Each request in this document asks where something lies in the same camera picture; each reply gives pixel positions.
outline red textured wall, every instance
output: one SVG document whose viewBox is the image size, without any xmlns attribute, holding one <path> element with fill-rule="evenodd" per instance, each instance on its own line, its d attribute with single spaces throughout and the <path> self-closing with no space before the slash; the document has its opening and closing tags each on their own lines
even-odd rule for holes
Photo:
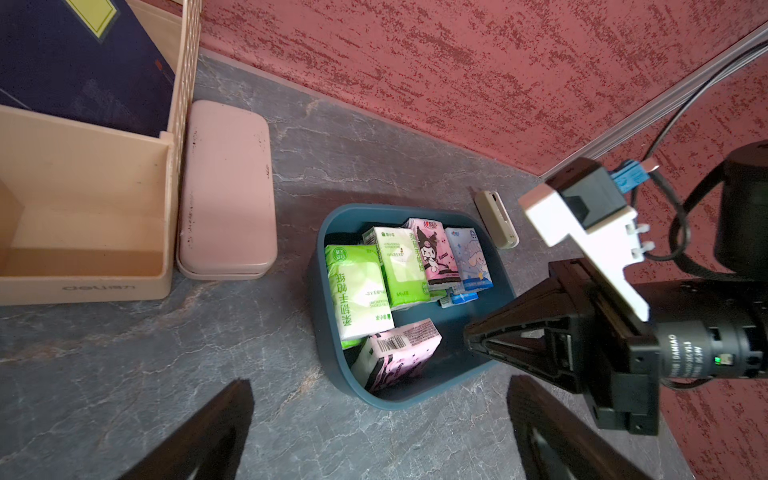
<svg viewBox="0 0 768 480">
<path fill-rule="evenodd" d="M 768 20 L 764 0 L 204 5 L 204 47 L 534 174 Z"/>
<path fill-rule="evenodd" d="M 603 157 L 607 167 L 640 158 L 663 122 Z M 732 150 L 768 138 L 768 55 L 712 88 L 684 116 L 658 150 L 664 175 L 682 199 Z M 718 266 L 712 249 L 720 205 L 719 189 L 693 211 L 688 253 Z M 674 212 L 663 194 L 647 184 L 638 201 L 638 220 L 653 230 L 644 236 L 667 253 L 667 229 Z M 684 275 L 672 262 L 647 261 L 628 269 L 630 281 L 675 280 Z M 697 478 L 768 478 L 768 381 L 714 380 L 692 392 L 662 389 L 661 410 Z"/>
</svg>

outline blue storage basket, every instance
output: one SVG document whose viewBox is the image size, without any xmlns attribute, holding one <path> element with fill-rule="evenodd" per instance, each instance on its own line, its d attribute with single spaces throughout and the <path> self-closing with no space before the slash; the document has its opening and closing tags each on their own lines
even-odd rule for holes
<svg viewBox="0 0 768 480">
<path fill-rule="evenodd" d="M 479 299 L 465 305 L 443 309 L 437 303 L 427 303 L 392 312 L 395 326 L 432 319 L 442 335 L 442 341 L 420 377 L 403 379 L 394 386 L 368 393 L 349 370 L 360 347 L 347 350 L 341 348 L 328 284 L 325 246 L 358 244 L 362 241 L 362 234 L 370 227 L 400 227 L 410 217 L 438 220 L 444 227 L 474 228 L 488 264 L 493 288 L 478 292 Z M 307 277 L 317 351 L 328 378 L 347 395 L 360 397 L 364 402 L 383 410 L 407 409 L 491 366 L 490 360 L 467 349 L 464 326 L 515 299 L 515 291 L 502 259 L 485 228 L 470 216 L 451 210 L 368 204 L 339 207 L 328 215 L 320 227 Z"/>
</svg>

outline barcode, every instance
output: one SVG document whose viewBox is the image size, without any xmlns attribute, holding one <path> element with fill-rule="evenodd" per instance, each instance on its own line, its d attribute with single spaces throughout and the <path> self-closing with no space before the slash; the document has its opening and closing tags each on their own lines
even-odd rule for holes
<svg viewBox="0 0 768 480">
<path fill-rule="evenodd" d="M 403 342 L 402 338 L 399 336 L 394 336 L 392 338 L 379 340 L 379 349 L 382 352 L 388 352 L 389 350 L 405 348 L 405 346 L 406 346 L 406 343 Z"/>
</svg>

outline pink tissue pack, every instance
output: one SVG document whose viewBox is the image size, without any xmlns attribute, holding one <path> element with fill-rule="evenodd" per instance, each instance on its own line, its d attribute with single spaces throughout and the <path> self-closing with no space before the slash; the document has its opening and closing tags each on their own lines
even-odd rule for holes
<svg viewBox="0 0 768 480">
<path fill-rule="evenodd" d="M 417 376 L 442 337 L 430 319 L 368 337 L 352 365 L 352 374 L 369 392 L 403 377 Z"/>
<path fill-rule="evenodd" d="M 458 274 L 456 259 L 442 223 L 425 218 L 409 218 L 403 228 L 413 230 L 416 235 L 429 289 L 444 290 L 458 286 L 462 277 Z"/>
</svg>

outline dark blue book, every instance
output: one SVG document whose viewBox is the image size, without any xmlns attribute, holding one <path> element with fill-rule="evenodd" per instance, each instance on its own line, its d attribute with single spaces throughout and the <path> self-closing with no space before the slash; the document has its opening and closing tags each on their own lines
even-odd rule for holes
<svg viewBox="0 0 768 480">
<path fill-rule="evenodd" d="M 157 137 L 174 73 L 124 0 L 4 0 L 0 104 Z"/>
</svg>

